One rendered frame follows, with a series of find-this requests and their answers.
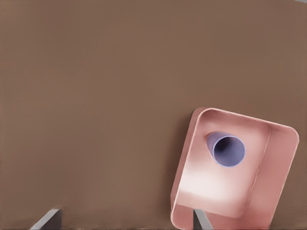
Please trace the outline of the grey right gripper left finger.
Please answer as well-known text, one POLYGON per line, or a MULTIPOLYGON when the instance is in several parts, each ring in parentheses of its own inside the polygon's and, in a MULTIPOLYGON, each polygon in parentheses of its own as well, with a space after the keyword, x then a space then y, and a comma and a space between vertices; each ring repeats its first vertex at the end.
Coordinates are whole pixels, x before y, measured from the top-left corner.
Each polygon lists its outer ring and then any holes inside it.
POLYGON ((62 230, 62 210, 51 209, 30 230, 62 230))

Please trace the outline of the pink square box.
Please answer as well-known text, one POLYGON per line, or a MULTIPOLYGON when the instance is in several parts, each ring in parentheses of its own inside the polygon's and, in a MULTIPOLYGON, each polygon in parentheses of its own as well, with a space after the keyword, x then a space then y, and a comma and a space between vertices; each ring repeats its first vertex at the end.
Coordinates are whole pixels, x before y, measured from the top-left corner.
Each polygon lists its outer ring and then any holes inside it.
POLYGON ((170 195, 172 224, 193 228, 193 211, 202 210, 217 230, 268 229, 299 143, 289 126, 229 111, 193 111, 170 195), (206 140, 212 132, 241 139, 242 162, 219 165, 206 140))

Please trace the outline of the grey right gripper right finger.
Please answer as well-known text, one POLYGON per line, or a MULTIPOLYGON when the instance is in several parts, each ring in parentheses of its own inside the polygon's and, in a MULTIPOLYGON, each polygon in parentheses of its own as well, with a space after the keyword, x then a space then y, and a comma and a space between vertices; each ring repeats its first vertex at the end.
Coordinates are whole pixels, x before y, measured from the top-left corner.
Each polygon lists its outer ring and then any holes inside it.
POLYGON ((193 230, 213 230, 205 212, 201 209, 193 210, 193 230))

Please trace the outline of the lilac cup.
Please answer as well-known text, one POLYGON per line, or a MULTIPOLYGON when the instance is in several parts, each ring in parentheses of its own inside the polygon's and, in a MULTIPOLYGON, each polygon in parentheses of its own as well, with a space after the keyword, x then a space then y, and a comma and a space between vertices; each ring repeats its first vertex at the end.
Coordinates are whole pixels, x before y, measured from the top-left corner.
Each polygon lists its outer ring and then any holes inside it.
POLYGON ((229 133, 211 132, 206 138, 206 144, 215 162, 223 167, 239 165, 246 154, 243 141, 229 133))

